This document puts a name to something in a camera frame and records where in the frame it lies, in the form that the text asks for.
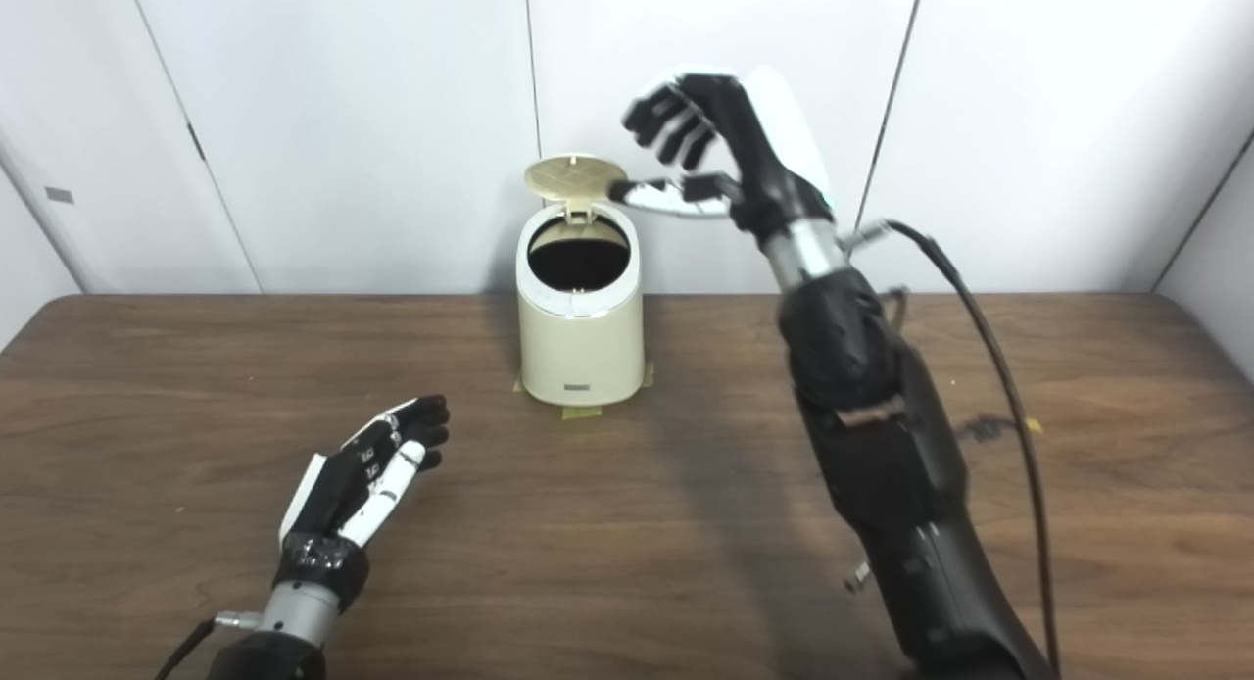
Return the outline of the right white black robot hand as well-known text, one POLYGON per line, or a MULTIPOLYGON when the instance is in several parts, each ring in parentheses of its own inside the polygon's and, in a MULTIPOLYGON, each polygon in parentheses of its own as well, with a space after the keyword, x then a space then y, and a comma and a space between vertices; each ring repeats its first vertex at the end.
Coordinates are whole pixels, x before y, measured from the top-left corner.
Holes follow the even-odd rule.
POLYGON ((782 77, 697 68, 663 73, 622 118, 676 178, 617 179, 609 202, 681 216, 727 216, 767 243, 798 220, 833 220, 821 156, 782 77))

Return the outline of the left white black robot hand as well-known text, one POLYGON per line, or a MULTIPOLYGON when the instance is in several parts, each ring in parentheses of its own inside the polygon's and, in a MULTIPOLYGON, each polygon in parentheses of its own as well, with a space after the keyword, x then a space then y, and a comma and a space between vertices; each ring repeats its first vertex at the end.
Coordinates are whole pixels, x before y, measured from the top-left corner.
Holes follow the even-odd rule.
POLYGON ((317 585, 349 611, 370 575, 367 542, 420 473, 440 465, 451 412, 443 395, 377 413, 332 454, 314 454, 278 523, 275 585, 317 585))

